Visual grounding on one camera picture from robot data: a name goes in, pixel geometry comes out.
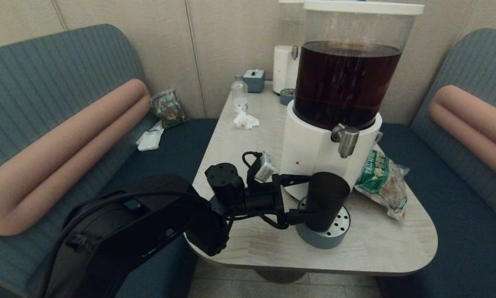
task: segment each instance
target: gray upholstered backrest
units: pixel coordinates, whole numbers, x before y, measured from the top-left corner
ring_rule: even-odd
[[[411,126],[496,212],[496,174],[428,115],[433,96],[446,85],[458,86],[496,107],[496,30],[476,30],[454,46]]]
[[[128,39],[111,25],[0,48],[0,165],[129,79],[144,81],[144,74]],[[0,285],[26,295],[27,280],[70,209],[103,188],[153,121],[151,115],[142,120],[36,226],[17,236],[0,236]]]

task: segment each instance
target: crumpled tissue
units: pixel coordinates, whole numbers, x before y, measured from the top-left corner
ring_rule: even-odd
[[[259,126],[259,119],[252,115],[246,115],[244,111],[240,111],[239,115],[233,120],[233,123],[238,128],[244,127],[247,130],[251,130],[252,127]]]
[[[158,121],[147,132],[144,132],[136,142],[139,151],[148,151],[159,148],[159,140],[163,134],[163,124]]]

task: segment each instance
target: plastic bag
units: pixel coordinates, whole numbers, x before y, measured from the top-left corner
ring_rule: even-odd
[[[165,130],[189,121],[185,117],[185,113],[174,89],[154,95],[150,98],[150,107],[154,115],[163,122],[163,128]]]
[[[354,188],[387,207],[390,217],[401,220],[408,201],[404,183],[404,175],[408,172],[409,168],[398,166],[384,153],[373,150]]]

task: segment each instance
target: wooden tabletop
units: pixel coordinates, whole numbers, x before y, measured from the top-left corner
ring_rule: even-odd
[[[279,170],[283,149],[286,106],[266,82],[263,93],[249,93],[248,113],[261,126],[252,130],[236,128],[231,96],[225,103],[206,154],[193,182],[204,198],[213,191],[204,171],[211,165],[229,162],[246,181],[245,151],[266,151],[273,155]],[[364,275],[407,275],[428,264],[437,251],[437,232],[430,217],[406,185],[408,202],[405,219],[400,222],[386,215],[386,208],[353,191],[345,206],[351,226],[343,242],[334,249],[317,249],[304,242],[295,227],[277,230],[254,217],[233,224],[226,249],[210,257],[194,245],[193,249],[210,262],[227,267],[291,270]],[[283,190],[285,209],[296,208],[298,201]]]

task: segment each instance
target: plastic bottle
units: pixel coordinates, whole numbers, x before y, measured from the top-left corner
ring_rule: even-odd
[[[244,111],[248,113],[248,85],[242,80],[242,75],[235,75],[235,81],[231,85],[231,100],[235,114]]]

